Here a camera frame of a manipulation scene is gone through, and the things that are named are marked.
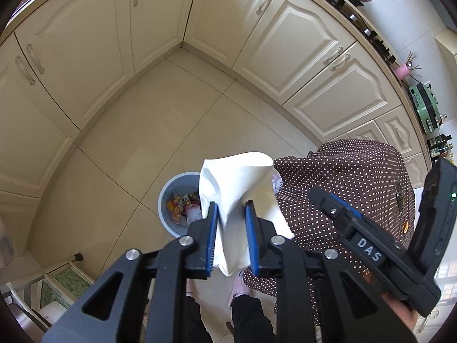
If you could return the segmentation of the lower cream cabinets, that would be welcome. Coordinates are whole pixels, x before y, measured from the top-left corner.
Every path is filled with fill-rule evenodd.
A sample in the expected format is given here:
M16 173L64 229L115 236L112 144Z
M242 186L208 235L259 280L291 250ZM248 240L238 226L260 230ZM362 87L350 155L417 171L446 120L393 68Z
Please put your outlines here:
M373 123L405 158L423 156L413 106L377 37L325 0L32 0L1 47L23 92L1 118L30 122L1 141L1 190L39 201L77 133L133 77L184 43L234 71L316 138Z

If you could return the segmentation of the black trouser left leg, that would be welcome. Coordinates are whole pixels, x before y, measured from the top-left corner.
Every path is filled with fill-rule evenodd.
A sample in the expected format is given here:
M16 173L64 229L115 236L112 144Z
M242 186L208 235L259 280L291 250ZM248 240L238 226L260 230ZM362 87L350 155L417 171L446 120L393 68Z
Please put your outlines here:
M212 343L212 338L201 319L198 302L190 295L186 296L186 342Z

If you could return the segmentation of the pink slipper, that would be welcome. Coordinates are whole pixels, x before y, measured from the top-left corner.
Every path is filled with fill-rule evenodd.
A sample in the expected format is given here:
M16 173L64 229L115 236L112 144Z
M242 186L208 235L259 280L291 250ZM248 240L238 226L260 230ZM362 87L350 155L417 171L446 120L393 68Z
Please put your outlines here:
M249 288L244 280L243 280L243 271L237 274L237 276L234 279L233 286L232 286L232 292L230 295L230 298L228 299L228 307L232 307L232 302L237 296L242 296L242 295L247 295L247 296L253 296L255 294L255 291L251 288Z
M194 281L192 279L187 279L187 283L186 283L186 295L187 296L194 295L194 287L195 287Z

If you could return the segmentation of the magenta yellow snack wrapper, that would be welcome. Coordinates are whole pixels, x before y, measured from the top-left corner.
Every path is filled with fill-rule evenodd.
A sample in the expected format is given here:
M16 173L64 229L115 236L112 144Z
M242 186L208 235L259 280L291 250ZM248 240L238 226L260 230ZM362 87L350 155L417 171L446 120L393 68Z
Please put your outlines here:
M197 192L191 194L178 194L173 193L167 200L167 210L171 214L173 223L179 225L182 218L186 218L185 209L189 204L199 204L201 201Z

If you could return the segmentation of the pink utensil holder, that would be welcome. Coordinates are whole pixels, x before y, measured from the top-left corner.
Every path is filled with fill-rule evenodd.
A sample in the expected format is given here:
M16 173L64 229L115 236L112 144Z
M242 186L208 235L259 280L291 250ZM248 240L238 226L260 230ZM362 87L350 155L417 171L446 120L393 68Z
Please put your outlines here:
M410 68L404 63L394 70L394 74L399 81L404 80L410 76Z

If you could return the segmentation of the light blue trash bin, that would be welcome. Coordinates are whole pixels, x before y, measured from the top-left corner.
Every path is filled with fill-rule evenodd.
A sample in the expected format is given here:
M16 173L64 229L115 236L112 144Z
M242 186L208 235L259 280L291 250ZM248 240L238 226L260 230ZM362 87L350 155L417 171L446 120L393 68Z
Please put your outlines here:
M175 238L187 234L191 223L202 219L197 172L172 177L160 191L157 210L165 229Z

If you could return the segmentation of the black gas stove top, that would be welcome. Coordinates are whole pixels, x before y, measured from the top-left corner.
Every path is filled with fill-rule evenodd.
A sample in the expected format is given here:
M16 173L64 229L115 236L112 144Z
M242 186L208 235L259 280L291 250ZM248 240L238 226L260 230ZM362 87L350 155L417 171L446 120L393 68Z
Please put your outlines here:
M392 68L399 67L394 50L387 40L380 34L380 31L369 22L359 10L363 7L361 0L325 0L335 9L340 11L350 23L355 26L361 34L369 40L376 52Z

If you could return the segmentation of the black trouser right leg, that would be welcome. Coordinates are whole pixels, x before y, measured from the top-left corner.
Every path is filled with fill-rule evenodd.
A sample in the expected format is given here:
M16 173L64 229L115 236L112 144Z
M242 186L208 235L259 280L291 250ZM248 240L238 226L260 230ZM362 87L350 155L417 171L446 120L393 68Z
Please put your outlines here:
M231 303L235 343L275 342L273 326L265 316L258 298L247 294L233 298Z

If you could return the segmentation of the dark oil bottle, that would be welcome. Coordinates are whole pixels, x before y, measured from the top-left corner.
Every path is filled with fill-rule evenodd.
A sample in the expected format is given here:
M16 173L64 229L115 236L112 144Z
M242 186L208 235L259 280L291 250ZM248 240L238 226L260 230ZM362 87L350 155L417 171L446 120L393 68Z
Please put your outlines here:
M431 158L440 156L445 152L448 141L452 139L451 135L440 134L427 141Z

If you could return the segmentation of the white paper bag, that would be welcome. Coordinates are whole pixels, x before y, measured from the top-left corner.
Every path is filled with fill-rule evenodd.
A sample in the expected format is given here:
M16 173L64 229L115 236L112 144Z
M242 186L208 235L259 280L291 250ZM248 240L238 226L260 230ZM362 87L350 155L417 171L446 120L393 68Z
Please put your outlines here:
M260 152L206 159L199 176L201 211L210 203L219 207L213 267L226 277L250 265L247 245L245 204L254 203L258 217L273 223L276 233L292 239L273 190L273 159Z

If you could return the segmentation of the translucent plastic bag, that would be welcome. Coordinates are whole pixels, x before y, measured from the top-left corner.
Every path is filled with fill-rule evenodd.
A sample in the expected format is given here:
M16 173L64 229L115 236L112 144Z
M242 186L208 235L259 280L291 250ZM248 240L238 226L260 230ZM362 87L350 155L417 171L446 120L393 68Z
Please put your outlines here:
M187 224L190 225L195 221L202 219L201 207L199 204L189 204L185 209Z

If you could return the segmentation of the green electric cooker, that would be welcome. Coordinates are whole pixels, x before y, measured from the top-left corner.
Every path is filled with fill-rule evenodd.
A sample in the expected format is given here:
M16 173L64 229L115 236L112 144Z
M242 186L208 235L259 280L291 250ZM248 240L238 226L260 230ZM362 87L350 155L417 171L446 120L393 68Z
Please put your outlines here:
M419 82L410 86L408 92L424 134L431 134L435 130L439 130L442 124L442 116L438 110L438 101L434 97L431 85Z

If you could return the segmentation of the black trouser leg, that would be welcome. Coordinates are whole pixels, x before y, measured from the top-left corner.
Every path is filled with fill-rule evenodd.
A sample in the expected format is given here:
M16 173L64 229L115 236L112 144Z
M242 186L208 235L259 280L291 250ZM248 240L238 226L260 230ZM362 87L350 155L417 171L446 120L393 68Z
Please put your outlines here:
M201 319L198 302L190 295L186 296L186 342L212 343L212 338Z
M235 343L275 342L273 326L265 316L258 298L247 294L233 298L231 303Z

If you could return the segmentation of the pink left slipper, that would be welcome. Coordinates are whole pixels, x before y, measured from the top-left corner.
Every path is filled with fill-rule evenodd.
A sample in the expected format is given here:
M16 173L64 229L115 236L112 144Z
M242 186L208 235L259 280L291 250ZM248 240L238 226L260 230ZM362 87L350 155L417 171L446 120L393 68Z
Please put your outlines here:
M187 296L194 295L194 287L195 287L194 281L192 279L187 279L187 283L186 283L186 295Z

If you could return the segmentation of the pink right slipper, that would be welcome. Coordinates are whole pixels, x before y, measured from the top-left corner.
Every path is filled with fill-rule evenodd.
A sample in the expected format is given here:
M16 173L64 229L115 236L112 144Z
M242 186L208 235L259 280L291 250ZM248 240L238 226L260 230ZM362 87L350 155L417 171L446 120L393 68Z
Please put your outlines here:
M232 307L232 302L237 296L242 296L242 295L247 295L247 296L253 296L255 294L255 291L251 288L249 288L244 280L243 280L243 271L237 274L237 276L234 279L233 286L232 286L232 292L230 295L230 298L228 299L228 307Z

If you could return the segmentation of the brown polka dot tablecloth table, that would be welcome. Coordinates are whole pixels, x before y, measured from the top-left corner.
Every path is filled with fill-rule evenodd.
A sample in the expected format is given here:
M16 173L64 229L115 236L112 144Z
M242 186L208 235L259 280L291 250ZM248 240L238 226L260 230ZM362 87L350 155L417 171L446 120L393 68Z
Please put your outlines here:
M369 270L340 240L333 222L308 200L320 187L383 227L409 246L416 215L415 195L404 159L391 145L364 139L339 139L321 145L305 157L274 160L283 188L276 195L294 241L304 250L336 249L361 276ZM407 234L401 225L410 223Z

